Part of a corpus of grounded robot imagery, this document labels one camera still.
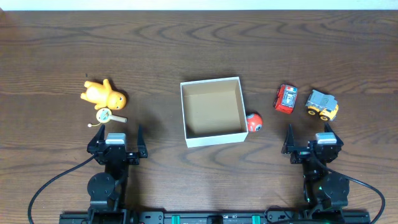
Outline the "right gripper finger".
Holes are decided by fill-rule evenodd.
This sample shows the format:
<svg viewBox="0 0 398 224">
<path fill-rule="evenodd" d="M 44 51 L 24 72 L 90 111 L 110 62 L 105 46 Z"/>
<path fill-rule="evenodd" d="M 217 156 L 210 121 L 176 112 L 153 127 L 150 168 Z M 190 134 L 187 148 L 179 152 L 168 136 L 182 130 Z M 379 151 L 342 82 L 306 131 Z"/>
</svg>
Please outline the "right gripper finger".
<svg viewBox="0 0 398 224">
<path fill-rule="evenodd" d="M 292 125 L 289 124 L 288 125 L 288 129 L 287 129 L 287 134 L 284 140 L 284 144 L 283 144 L 283 148 L 292 148 L 294 147 L 294 134 L 293 134 L 293 129 L 292 129 Z"/>
<path fill-rule="evenodd" d="M 334 138 L 336 139 L 335 144 L 337 145 L 344 144 L 341 138 L 334 132 L 334 130 L 331 128 L 331 126 L 328 123 L 324 124 L 324 133 L 328 133 L 330 136 L 333 135 Z"/>
</svg>

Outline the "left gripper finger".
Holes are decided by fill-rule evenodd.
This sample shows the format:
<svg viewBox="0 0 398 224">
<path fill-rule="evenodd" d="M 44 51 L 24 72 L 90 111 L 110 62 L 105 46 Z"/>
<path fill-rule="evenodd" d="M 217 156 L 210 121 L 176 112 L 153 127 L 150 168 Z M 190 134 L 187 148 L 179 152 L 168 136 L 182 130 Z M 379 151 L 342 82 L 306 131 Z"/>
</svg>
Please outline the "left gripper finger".
<svg viewBox="0 0 398 224">
<path fill-rule="evenodd" d="M 147 152 L 146 144 L 143 136 L 143 128 L 141 125 L 138 127 L 137 132 L 137 149 L 139 152 Z"/>
<path fill-rule="evenodd" d="M 88 146 L 97 146 L 98 144 L 102 144 L 105 142 L 104 140 L 104 130 L 105 130 L 105 125 L 102 124 L 98 130 L 98 132 L 95 134 L 93 139 L 88 143 Z"/>
</svg>

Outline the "wooden mouse rattle drum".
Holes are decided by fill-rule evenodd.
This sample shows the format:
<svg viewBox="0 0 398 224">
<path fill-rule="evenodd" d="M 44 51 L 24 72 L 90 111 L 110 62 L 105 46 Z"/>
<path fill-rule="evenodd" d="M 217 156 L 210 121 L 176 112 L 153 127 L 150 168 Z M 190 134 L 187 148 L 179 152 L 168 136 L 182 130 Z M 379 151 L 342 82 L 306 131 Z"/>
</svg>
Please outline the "wooden mouse rattle drum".
<svg viewBox="0 0 398 224">
<path fill-rule="evenodd" d="M 98 123 L 97 124 L 88 123 L 89 128 L 94 126 L 99 126 L 108 123 L 110 121 L 117 121 L 121 123 L 127 122 L 127 118 L 113 115 L 112 111 L 109 108 L 101 108 L 100 110 L 98 110 L 96 113 L 96 119 Z"/>
</svg>

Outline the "yellow grey toy dump truck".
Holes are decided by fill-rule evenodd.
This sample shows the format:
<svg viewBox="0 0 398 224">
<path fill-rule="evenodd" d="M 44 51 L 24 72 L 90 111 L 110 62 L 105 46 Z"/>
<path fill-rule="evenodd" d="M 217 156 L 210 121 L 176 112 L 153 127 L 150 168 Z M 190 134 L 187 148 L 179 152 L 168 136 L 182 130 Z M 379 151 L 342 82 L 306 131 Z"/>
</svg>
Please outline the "yellow grey toy dump truck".
<svg viewBox="0 0 398 224">
<path fill-rule="evenodd" d="M 334 96 L 316 90 L 312 90 L 305 106 L 309 115 L 319 116 L 322 121 L 333 121 L 339 110 Z"/>
</svg>

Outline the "orange dinosaur toy figure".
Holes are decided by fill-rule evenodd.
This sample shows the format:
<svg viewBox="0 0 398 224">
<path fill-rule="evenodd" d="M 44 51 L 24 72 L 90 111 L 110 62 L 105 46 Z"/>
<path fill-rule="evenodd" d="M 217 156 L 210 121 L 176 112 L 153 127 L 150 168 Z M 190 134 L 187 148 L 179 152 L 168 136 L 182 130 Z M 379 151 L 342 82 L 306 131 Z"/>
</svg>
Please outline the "orange dinosaur toy figure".
<svg viewBox="0 0 398 224">
<path fill-rule="evenodd" d="M 126 96 L 113 90 L 108 79 L 104 79 L 102 84 L 86 81 L 84 87 L 86 91 L 81 93 L 80 98 L 94 103 L 96 110 L 101 108 L 121 110 L 127 103 Z"/>
</svg>

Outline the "red toy ball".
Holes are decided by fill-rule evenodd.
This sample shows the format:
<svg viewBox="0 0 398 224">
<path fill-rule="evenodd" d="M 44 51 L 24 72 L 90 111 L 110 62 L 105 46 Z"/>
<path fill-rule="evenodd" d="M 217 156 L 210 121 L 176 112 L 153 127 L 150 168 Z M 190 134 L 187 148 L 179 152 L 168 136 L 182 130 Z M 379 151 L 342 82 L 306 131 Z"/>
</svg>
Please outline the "red toy ball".
<svg viewBox="0 0 398 224">
<path fill-rule="evenodd" d="M 257 132 L 262 128 L 263 120 L 257 113 L 251 113 L 246 116 L 249 132 Z"/>
</svg>

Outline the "red toy fire truck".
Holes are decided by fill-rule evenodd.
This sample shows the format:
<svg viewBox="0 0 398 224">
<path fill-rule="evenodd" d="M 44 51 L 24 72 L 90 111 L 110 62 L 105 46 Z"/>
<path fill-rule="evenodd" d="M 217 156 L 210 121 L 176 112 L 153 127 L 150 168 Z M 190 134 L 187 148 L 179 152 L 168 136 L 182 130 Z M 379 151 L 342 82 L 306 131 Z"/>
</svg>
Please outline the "red toy fire truck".
<svg viewBox="0 0 398 224">
<path fill-rule="evenodd" d="M 298 89 L 295 86 L 282 84 L 277 90 L 273 107 L 285 114 L 292 114 L 297 99 Z"/>
</svg>

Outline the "white cardboard box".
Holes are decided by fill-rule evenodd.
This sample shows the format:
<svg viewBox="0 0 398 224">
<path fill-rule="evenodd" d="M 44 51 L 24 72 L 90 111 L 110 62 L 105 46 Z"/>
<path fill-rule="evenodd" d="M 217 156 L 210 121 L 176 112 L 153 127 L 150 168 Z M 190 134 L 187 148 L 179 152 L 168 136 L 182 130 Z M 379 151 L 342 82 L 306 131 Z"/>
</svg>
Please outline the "white cardboard box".
<svg viewBox="0 0 398 224">
<path fill-rule="evenodd" d="M 245 141 L 249 131 L 239 77 L 180 84 L 187 147 Z"/>
</svg>

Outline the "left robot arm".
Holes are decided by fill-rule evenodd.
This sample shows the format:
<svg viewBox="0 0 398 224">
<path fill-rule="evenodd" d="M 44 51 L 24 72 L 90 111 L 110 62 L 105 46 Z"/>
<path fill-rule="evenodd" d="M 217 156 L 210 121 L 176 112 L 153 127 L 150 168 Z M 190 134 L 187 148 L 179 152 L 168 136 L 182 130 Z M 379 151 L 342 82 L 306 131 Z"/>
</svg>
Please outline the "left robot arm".
<svg viewBox="0 0 398 224">
<path fill-rule="evenodd" d="M 127 152 L 126 135 L 109 133 L 104 136 L 102 125 L 88 143 L 87 152 L 95 161 L 104 166 L 104 172 L 95 174 L 88 182 L 90 207 L 86 222 L 89 224 L 134 223 L 134 212 L 124 208 L 129 166 L 138 165 L 141 158 L 147 158 L 148 152 L 143 138 L 143 129 L 138 128 L 137 151 Z"/>
</svg>

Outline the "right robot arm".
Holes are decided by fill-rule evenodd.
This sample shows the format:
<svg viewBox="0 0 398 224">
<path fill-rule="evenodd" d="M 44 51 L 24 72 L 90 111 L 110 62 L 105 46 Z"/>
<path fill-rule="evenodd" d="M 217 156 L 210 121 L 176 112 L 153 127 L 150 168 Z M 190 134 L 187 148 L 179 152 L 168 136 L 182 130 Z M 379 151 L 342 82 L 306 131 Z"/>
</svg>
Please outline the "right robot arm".
<svg viewBox="0 0 398 224">
<path fill-rule="evenodd" d="M 317 133 L 314 140 L 306 146 L 297 146 L 289 125 L 282 153 L 290 155 L 291 164 L 300 164 L 303 168 L 303 194 L 308 208 L 300 212 L 302 218 L 343 221 L 342 208 L 348 204 L 349 180 L 328 171 L 326 166 L 338 157 L 343 145 L 326 123 L 324 132 Z"/>
</svg>

